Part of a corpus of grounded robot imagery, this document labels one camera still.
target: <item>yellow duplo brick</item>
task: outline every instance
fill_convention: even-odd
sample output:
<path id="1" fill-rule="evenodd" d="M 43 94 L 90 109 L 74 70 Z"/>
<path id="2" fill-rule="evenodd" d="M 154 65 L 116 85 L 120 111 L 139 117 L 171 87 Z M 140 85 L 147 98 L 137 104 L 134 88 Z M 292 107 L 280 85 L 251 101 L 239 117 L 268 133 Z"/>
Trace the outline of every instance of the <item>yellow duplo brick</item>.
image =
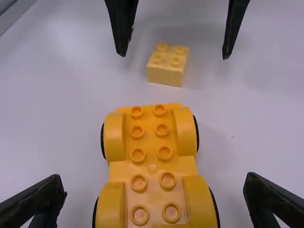
<path id="1" fill-rule="evenodd" d="M 148 81 L 181 87 L 189 48 L 160 43 L 147 64 Z"/>

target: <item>yellow plastic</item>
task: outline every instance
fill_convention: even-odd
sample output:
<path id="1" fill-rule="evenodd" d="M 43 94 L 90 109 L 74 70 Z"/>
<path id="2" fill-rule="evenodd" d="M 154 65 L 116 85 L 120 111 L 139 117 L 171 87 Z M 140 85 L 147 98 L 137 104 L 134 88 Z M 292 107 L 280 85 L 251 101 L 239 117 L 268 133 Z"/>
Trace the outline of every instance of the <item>yellow plastic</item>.
<path id="1" fill-rule="evenodd" d="M 148 81 L 181 87 L 188 53 L 184 46 L 158 44 L 147 65 Z"/>
<path id="2" fill-rule="evenodd" d="M 117 109 L 104 123 L 109 183 L 96 228 L 218 228 L 195 163 L 196 128 L 181 104 Z"/>

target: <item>toy wheel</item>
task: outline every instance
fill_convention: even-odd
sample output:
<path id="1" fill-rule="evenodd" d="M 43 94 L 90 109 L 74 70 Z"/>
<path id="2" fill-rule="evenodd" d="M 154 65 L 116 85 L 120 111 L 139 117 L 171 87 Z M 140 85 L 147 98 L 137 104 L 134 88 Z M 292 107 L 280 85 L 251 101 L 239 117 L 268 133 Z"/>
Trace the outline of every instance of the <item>toy wheel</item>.
<path id="1" fill-rule="evenodd" d="M 96 203 L 95 203 L 95 206 L 94 206 L 94 211 L 93 211 L 93 220 L 92 220 L 92 228 L 95 228 L 95 220 L 96 220 L 97 203 L 98 203 L 98 198 L 97 198 Z"/>
<path id="2" fill-rule="evenodd" d="M 215 210 L 215 213 L 217 215 L 217 223 L 218 223 L 218 228 L 220 228 L 220 222 L 219 222 L 219 211 L 218 211 L 218 207 L 217 207 L 217 203 L 215 201 L 215 198 L 214 198 L 214 195 L 212 193 L 212 190 L 211 188 L 209 187 L 209 190 L 210 190 L 210 193 L 211 193 L 211 197 L 212 197 L 212 201 L 213 201 L 213 204 L 214 204 L 214 210 Z"/>
<path id="3" fill-rule="evenodd" d="M 104 123 L 101 127 L 101 133 L 100 133 L 100 145 L 101 145 L 101 152 L 103 153 L 103 157 L 105 159 L 105 145 L 104 145 Z"/>
<path id="4" fill-rule="evenodd" d="M 195 124 L 195 131 L 196 131 L 196 148 L 197 148 L 197 152 L 199 151 L 199 147 L 200 147 L 200 133 L 199 133 L 199 126 L 198 126 L 198 122 L 196 121 L 195 116 L 193 115 L 193 119 L 194 119 L 194 124 Z"/>

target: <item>white table surface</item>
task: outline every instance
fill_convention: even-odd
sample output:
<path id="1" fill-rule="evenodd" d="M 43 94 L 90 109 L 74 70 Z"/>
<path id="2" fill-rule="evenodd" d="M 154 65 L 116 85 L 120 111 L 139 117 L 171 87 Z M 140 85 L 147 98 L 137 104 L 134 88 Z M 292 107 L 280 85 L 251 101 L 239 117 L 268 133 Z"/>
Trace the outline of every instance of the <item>white table surface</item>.
<path id="1" fill-rule="evenodd" d="M 126 58 L 103 0 L 38 0 L 0 38 L 0 201 L 59 173 L 60 228 L 90 228 L 107 183 L 107 113 L 179 102 L 199 123 L 197 166 L 222 227 L 252 227 L 242 193 L 254 171 L 304 197 L 302 0 L 253 0 L 222 60 L 228 0 L 141 0 Z M 190 47 L 183 88 L 150 84 L 153 45 Z"/>

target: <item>toy car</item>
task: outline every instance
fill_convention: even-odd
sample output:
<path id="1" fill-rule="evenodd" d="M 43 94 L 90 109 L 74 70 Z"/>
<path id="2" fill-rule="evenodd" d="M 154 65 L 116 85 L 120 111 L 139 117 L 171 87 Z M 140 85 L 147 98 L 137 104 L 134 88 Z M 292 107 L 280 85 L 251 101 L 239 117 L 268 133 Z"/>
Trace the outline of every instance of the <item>toy car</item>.
<path id="1" fill-rule="evenodd" d="M 199 130 L 181 104 L 123 107 L 108 114 L 101 147 L 110 166 L 94 228 L 219 228 L 217 206 L 199 176 Z"/>

